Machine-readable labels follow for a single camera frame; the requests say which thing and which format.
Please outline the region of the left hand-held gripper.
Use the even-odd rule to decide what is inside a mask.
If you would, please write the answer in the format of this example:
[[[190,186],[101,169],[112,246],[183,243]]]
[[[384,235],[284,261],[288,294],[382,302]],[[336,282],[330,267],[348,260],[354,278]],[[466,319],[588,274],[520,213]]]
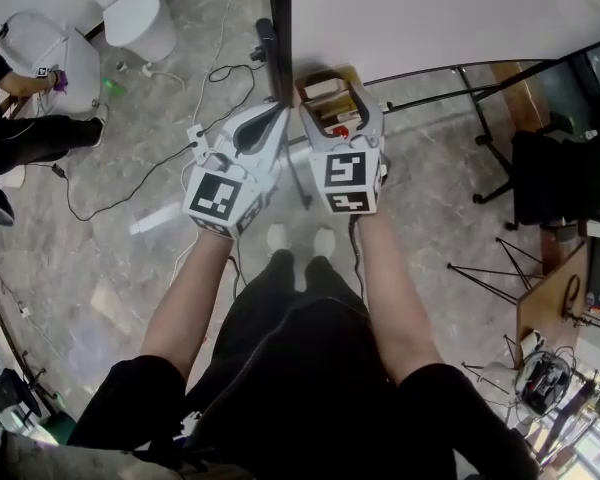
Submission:
[[[182,211],[206,231],[237,240],[271,203],[288,108],[264,103],[231,117],[211,147],[190,139],[194,161]]]

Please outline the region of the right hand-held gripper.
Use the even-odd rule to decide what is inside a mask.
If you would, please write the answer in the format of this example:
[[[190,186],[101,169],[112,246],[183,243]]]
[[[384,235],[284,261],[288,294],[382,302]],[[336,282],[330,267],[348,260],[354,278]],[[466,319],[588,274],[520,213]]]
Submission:
[[[309,139],[309,165],[326,208],[336,215],[375,214],[386,174],[384,113],[357,81],[348,82],[360,124],[352,139],[326,130],[325,115],[338,96],[337,73],[315,73],[298,81],[299,116]]]

